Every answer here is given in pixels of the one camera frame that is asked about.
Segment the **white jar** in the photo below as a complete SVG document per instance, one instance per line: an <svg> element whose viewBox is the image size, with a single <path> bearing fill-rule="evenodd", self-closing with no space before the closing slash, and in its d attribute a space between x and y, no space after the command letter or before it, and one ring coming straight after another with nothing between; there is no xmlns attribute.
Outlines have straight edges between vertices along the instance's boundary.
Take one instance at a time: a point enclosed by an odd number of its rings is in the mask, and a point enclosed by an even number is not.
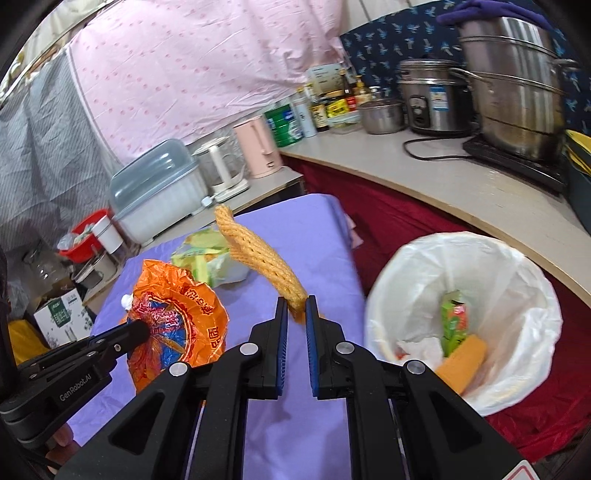
<svg viewBox="0 0 591 480"><path fill-rule="evenodd" d="M119 264L125 263L125 260L129 257L127 245L125 245L123 238L121 238L108 216L105 215L95 223L94 227L92 227L92 234Z"/></svg>

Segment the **crumpled plastic bag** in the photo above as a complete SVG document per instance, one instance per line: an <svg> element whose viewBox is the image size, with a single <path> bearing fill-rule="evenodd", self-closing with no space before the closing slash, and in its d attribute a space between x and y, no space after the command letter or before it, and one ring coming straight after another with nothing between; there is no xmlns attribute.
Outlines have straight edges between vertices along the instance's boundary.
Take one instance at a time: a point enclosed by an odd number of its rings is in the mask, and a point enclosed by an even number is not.
<svg viewBox="0 0 591 480"><path fill-rule="evenodd" d="M396 365L403 366L409 360L420 360L431 370L437 370L443 363L443 348L441 340L437 337L425 337L418 342L396 342L400 351L397 352L397 358L393 362Z"/></svg>
<svg viewBox="0 0 591 480"><path fill-rule="evenodd" d="M224 283L242 281L249 268L230 258L230 248L224 236L213 228L189 235L171 255L177 267L189 270L197 281L212 288Z"/></svg>
<svg viewBox="0 0 591 480"><path fill-rule="evenodd" d="M56 245L57 249L63 251L72 249L77 236L78 235L76 233L68 232L60 238L60 241Z"/></svg>
<svg viewBox="0 0 591 480"><path fill-rule="evenodd" d="M142 321L150 338L128 359L137 392L175 362L214 362L225 349L228 313L215 292L182 268L144 260L127 321Z"/></svg>
<svg viewBox="0 0 591 480"><path fill-rule="evenodd" d="M441 298L453 290L467 305L468 333L488 346L462 397L482 416L519 403L550 373L562 316L540 268L495 238L436 233L400 248L369 294L365 346L392 362L400 340L441 338Z"/></svg>

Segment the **green snack bag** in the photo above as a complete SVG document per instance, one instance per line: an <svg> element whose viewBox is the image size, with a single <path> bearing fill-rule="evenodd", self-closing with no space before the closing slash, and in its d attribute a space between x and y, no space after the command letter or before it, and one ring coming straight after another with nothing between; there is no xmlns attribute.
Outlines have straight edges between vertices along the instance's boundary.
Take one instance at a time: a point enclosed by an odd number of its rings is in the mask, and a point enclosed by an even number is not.
<svg viewBox="0 0 591 480"><path fill-rule="evenodd" d="M441 339L443 355L450 356L466 339L468 331L466 304L462 301L459 290L446 293L441 299L441 321L443 322Z"/></svg>

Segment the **cardboard box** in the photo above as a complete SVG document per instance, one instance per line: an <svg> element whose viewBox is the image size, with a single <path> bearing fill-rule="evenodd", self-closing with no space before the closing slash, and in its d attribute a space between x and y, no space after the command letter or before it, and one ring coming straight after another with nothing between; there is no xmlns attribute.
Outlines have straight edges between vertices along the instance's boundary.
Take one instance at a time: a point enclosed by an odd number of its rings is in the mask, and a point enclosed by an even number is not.
<svg viewBox="0 0 591 480"><path fill-rule="evenodd" d="M48 301L34 317L51 348L82 340L92 329L92 320L75 289Z"/></svg>

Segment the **white plastic bag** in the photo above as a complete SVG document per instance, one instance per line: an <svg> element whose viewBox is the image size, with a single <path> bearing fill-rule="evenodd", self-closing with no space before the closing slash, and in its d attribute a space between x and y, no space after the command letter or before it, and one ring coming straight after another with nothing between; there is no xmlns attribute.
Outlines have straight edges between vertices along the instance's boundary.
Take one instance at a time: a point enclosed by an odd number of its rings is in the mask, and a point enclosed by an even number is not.
<svg viewBox="0 0 591 480"><path fill-rule="evenodd" d="M443 294L460 290L469 333L488 353L462 397L486 416L515 405L550 372L562 317L542 271L504 242L469 232L436 233L405 245L369 295L365 346L395 362L397 342L441 337Z"/></svg>

